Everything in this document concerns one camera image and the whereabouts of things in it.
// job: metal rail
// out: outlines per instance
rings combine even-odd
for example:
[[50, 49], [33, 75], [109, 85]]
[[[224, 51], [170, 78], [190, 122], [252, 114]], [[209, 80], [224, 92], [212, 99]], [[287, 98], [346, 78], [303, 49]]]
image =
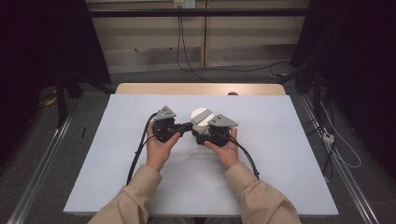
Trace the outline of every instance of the metal rail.
[[[303, 105], [305, 107], [305, 110], [309, 116], [313, 120], [313, 124], [315, 128], [318, 129], [318, 134], [319, 137], [322, 135], [322, 131], [318, 128], [319, 124], [318, 122], [314, 119], [315, 115], [311, 108], [313, 107], [311, 101], [307, 97], [303, 97], [300, 95], [301, 100], [303, 102]], [[325, 144], [326, 150], [328, 153], [331, 152], [330, 146]], [[335, 153], [338, 154], [339, 157], [341, 157], [340, 153], [338, 152], [337, 148], [335, 147], [333, 150]], [[359, 187], [358, 183], [356, 182], [355, 178], [353, 177], [352, 173], [350, 173], [348, 167], [343, 164], [341, 161], [339, 161], [337, 158], [335, 158], [334, 154], [332, 154], [332, 162], [337, 169], [339, 175], [341, 176], [341, 179], [343, 180], [346, 189], [349, 192], [350, 197], [352, 198], [354, 204], [358, 208], [359, 212], [361, 213], [361, 217], [364, 220], [365, 223], [367, 224], [379, 224], [379, 221], [377, 217], [375, 216], [375, 212], [370, 205], [369, 201], [367, 200], [366, 196], [364, 195], [363, 191]]]
[[41, 16], [70, 17], [89, 16], [93, 18], [106, 17], [304, 17], [330, 15], [334, 7], [328, 8], [182, 8], [182, 9], [92, 9], [58, 10], [30, 9], [20, 10]]
[[46, 153], [44, 154], [43, 159], [41, 160], [40, 164], [35, 170], [35, 174], [33, 175], [27, 188], [25, 189], [20, 200], [15, 206], [15, 209], [12, 212], [11, 217], [9, 218], [7, 224], [22, 224], [26, 219], [30, 211], [30, 208], [32, 207], [32, 204], [35, 201], [35, 197], [38, 191], [40, 190], [40, 187], [46, 177], [47, 171], [50, 168], [52, 160], [55, 157], [55, 154], [64, 139], [64, 135], [67, 132], [70, 121], [73, 115], [75, 114], [77, 107], [78, 107], [78, 102], [76, 103], [76, 105], [74, 105], [72, 112], [66, 118], [64, 124], [60, 128], [56, 129], [55, 134], [53, 135], [52, 140], [49, 143], [49, 146], [47, 148]]

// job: beige shirt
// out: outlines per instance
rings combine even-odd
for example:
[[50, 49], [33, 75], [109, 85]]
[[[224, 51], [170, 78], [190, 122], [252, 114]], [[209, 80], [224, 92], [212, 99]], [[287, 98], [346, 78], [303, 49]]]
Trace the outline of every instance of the beige shirt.
[[[243, 223], [301, 223], [285, 195], [258, 180], [244, 163], [231, 167], [225, 176], [239, 201]], [[147, 223], [152, 199], [162, 179], [156, 170], [140, 166], [129, 185], [89, 223]]]

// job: hand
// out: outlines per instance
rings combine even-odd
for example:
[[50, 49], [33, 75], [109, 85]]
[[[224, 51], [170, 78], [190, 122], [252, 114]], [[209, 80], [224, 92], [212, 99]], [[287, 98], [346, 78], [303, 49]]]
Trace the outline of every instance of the hand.
[[[235, 127], [231, 127], [231, 137], [236, 139], [237, 130]], [[218, 147], [215, 144], [205, 141], [205, 146], [214, 151], [221, 161], [221, 163], [227, 168], [230, 169], [232, 166], [239, 162], [238, 158], [238, 146], [232, 142], [228, 142], [224, 147]]]
[[175, 143], [180, 138], [180, 133], [175, 133], [167, 142], [162, 143], [154, 136], [152, 132], [152, 127], [154, 126], [154, 121], [148, 125], [147, 130], [147, 150], [148, 157], [146, 165], [160, 172], [163, 165], [168, 160], [171, 155], [171, 149]]

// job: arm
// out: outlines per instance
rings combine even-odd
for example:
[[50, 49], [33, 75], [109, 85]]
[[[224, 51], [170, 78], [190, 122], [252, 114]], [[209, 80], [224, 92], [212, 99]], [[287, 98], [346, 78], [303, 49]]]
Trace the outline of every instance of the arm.
[[171, 149], [180, 137], [176, 133], [166, 143], [151, 137], [151, 122], [148, 126], [147, 161], [142, 165], [128, 186], [123, 187], [119, 194], [103, 207], [89, 223], [147, 223], [152, 198], [163, 179], [160, 171], [168, 160]]
[[[231, 129], [236, 139], [237, 130]], [[238, 159], [238, 148], [228, 142], [218, 147], [210, 142], [205, 145], [213, 150], [228, 169], [227, 182], [239, 201], [243, 223], [301, 223], [293, 204], [279, 190], [260, 181]]]

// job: person's left hand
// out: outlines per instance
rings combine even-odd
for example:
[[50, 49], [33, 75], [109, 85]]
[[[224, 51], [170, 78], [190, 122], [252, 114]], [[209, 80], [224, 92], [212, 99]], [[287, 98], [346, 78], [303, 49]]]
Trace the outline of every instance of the person's left hand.
[[160, 172], [163, 165], [169, 159], [171, 155], [172, 147], [180, 138], [180, 133], [175, 133], [167, 142], [162, 143], [154, 136], [152, 132], [152, 127], [154, 126], [154, 121], [148, 125], [147, 130], [147, 151], [148, 157], [146, 165]]

